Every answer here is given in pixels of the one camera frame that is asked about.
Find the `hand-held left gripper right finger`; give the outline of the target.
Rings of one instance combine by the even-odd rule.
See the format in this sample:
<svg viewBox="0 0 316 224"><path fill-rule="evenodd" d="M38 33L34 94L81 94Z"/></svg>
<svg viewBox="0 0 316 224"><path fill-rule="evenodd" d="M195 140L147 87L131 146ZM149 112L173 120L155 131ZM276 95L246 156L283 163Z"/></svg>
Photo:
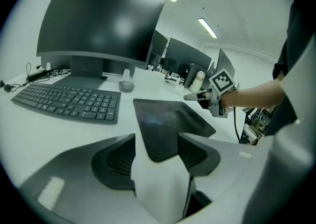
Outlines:
<svg viewBox="0 0 316 224"><path fill-rule="evenodd" d="M243 224L269 140L253 146L179 133L178 149L193 177L194 199L202 205L179 224Z"/></svg>

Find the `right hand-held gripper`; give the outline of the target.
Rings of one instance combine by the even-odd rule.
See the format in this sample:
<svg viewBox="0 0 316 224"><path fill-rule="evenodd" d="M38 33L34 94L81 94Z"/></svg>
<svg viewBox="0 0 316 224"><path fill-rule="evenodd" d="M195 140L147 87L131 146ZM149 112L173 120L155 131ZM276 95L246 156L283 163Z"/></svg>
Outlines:
<svg viewBox="0 0 316 224"><path fill-rule="evenodd" d="M186 94L184 100L196 100L202 109L209 110L213 117L227 118L232 108L225 108L220 102L221 96L228 91L235 91L240 88L240 84L236 84L234 78L226 69L220 70L209 79L210 90L202 90Z"/></svg>

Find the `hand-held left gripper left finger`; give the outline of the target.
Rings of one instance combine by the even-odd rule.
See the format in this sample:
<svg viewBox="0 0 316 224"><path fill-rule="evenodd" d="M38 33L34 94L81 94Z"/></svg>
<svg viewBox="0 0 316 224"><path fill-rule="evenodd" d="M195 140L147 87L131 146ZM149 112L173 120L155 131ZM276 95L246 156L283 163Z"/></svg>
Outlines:
<svg viewBox="0 0 316 224"><path fill-rule="evenodd" d="M48 224L158 224L136 199L131 179L135 135L66 150L20 186Z"/></svg>

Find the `black mouse pad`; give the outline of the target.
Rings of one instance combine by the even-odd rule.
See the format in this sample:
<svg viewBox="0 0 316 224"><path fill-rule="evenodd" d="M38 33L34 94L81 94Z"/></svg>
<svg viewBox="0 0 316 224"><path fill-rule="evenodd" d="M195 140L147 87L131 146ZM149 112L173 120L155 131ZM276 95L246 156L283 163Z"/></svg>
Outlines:
<svg viewBox="0 0 316 224"><path fill-rule="evenodd" d="M216 130L187 104L134 99L133 105L148 156L162 162L177 154L178 133L210 137Z"/></svg>

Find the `person's right forearm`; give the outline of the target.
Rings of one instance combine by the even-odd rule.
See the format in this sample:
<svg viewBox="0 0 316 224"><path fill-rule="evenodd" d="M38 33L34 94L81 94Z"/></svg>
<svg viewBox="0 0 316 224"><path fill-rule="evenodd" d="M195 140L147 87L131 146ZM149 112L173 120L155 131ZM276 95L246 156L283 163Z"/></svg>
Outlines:
<svg viewBox="0 0 316 224"><path fill-rule="evenodd" d="M220 102L224 107L266 108L279 105L285 97L278 79L259 86L228 91L221 95Z"/></svg>

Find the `dark grey computer mouse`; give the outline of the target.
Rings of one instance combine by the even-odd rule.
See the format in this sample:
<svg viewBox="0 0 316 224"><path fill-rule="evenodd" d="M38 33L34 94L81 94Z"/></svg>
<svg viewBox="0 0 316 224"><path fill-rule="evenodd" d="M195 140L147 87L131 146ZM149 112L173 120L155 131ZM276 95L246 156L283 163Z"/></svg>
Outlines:
<svg viewBox="0 0 316 224"><path fill-rule="evenodd" d="M120 81L118 83L118 88L121 92L130 93L134 91L134 84L129 81Z"/></svg>

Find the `white insulated bottle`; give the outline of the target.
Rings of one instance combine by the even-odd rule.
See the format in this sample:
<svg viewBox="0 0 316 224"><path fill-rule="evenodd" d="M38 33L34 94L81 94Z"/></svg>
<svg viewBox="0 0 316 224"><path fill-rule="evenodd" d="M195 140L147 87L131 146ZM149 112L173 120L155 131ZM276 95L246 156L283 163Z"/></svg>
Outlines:
<svg viewBox="0 0 316 224"><path fill-rule="evenodd" d="M205 73L203 71L198 71L195 79L193 80L191 86L190 86L190 91L191 92L198 92L203 84L205 78Z"/></svg>

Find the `wide curved black monitor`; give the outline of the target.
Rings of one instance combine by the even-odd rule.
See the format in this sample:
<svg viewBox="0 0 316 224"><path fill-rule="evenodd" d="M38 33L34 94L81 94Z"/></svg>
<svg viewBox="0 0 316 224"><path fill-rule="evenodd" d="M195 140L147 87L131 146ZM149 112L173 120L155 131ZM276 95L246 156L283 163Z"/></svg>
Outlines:
<svg viewBox="0 0 316 224"><path fill-rule="evenodd" d="M207 71L211 60L211 57L198 49L174 38L170 38L162 69L183 76L191 64L198 65Z"/></svg>

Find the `black computer monitor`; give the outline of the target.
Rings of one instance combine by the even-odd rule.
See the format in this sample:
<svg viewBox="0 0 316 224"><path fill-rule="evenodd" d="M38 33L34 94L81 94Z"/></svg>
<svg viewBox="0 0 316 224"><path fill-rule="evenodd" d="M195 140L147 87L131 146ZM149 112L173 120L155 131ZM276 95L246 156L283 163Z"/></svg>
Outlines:
<svg viewBox="0 0 316 224"><path fill-rule="evenodd" d="M99 88L104 73L145 69L164 0L51 0L37 45L42 65L69 68L62 87Z"/></svg>
<svg viewBox="0 0 316 224"><path fill-rule="evenodd" d="M215 74L221 71L222 69L225 69L230 74L230 76L234 78L235 68L233 67L231 61L229 60L225 52L222 49L220 49Z"/></svg>
<svg viewBox="0 0 316 224"><path fill-rule="evenodd" d="M153 39L151 42L152 51L149 58L149 65L154 65L157 61L162 58L163 52L166 48L168 39L160 32L155 30Z"/></svg>

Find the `black keyboard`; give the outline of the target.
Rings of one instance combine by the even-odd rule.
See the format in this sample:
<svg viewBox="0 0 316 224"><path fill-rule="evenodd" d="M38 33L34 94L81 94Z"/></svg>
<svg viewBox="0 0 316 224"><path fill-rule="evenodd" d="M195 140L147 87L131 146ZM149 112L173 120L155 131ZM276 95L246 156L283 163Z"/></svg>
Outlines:
<svg viewBox="0 0 316 224"><path fill-rule="evenodd" d="M11 101L47 116L85 123L115 125L121 93L80 87L33 83Z"/></svg>

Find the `person's black printed t-shirt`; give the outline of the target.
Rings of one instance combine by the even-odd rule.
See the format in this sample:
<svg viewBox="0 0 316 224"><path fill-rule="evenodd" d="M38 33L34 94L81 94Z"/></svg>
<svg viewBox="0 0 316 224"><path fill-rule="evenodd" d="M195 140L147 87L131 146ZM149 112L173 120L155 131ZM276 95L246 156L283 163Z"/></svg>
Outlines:
<svg viewBox="0 0 316 224"><path fill-rule="evenodd" d="M312 34L312 27L304 20L296 3L292 3L289 13L287 38L282 47L278 62L274 65L273 79L282 72L284 75L292 69L306 48ZM282 127L297 119L294 109L287 96L277 106L267 127L266 136L274 135Z"/></svg>

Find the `black power strip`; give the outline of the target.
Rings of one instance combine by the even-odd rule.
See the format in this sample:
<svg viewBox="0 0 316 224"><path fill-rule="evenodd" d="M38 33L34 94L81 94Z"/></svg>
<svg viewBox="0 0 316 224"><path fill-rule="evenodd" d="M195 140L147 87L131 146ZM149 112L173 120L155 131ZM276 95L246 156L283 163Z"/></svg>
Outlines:
<svg viewBox="0 0 316 224"><path fill-rule="evenodd" d="M43 69L41 71L37 71L35 73L31 73L26 77L26 81L27 82L34 82L35 80L38 80L39 78L42 78L44 76L47 76L47 74L49 73L49 71Z"/></svg>

